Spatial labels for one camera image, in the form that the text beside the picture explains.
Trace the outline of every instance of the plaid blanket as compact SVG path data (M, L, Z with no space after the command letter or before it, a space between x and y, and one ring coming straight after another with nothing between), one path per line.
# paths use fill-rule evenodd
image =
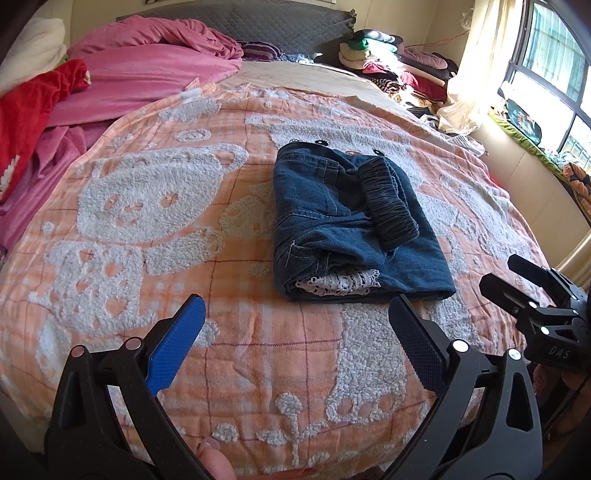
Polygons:
M417 304L451 338L523 347L478 293L506 260L545 265L485 165L418 121L357 98L191 85L113 124L68 169L0 273L0 384L47 420L70 348L118 348L190 293L207 321L159 399L191 448L213 436L239 475L348 477L392 460L433 401L387 304L290 303L272 282L273 164L293 138L383 151L406 172L458 293ZM521 284L528 291L529 285ZM124 432L145 455L121 394Z

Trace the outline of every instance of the folded jeans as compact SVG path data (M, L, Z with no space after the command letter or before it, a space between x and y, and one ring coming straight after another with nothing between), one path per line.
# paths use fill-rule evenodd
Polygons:
M273 184L275 285L288 299L443 299L455 292L408 177L383 155L292 142L277 154Z

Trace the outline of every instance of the wall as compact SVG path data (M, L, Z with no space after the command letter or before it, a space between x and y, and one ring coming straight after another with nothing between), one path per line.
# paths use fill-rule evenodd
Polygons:
M183 1L186 0L167 0L146 5L144 0L73 0L72 41L79 40L90 30L112 22L120 15ZM400 35L409 45L425 41L437 5L437 0L338 0L336 4L319 0L300 1L344 11L355 9L357 30L383 30Z
M66 27L64 43L70 45L72 7L74 0L48 0L35 14L41 18L61 18Z
M454 38L464 33L465 30L460 25L462 14L470 10L473 6L474 0L439 0L425 43ZM466 33L445 45L424 47L423 50L436 51L444 57L452 59L459 65L464 54L464 49L466 48L467 40L468 34Z
M490 117L472 134L488 150L492 177L531 227L542 252L557 267L589 233L589 224L561 183Z

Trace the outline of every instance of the human hand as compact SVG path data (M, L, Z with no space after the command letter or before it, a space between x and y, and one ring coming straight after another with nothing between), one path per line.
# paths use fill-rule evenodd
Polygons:
M236 473L226 456L220 452L220 444L210 437L197 449L197 458L216 480L236 480Z

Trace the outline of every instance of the window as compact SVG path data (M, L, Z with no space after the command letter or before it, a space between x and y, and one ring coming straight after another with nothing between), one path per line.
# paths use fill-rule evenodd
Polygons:
M506 81L509 97L542 129L540 147L591 173L591 69L545 0L527 0Z

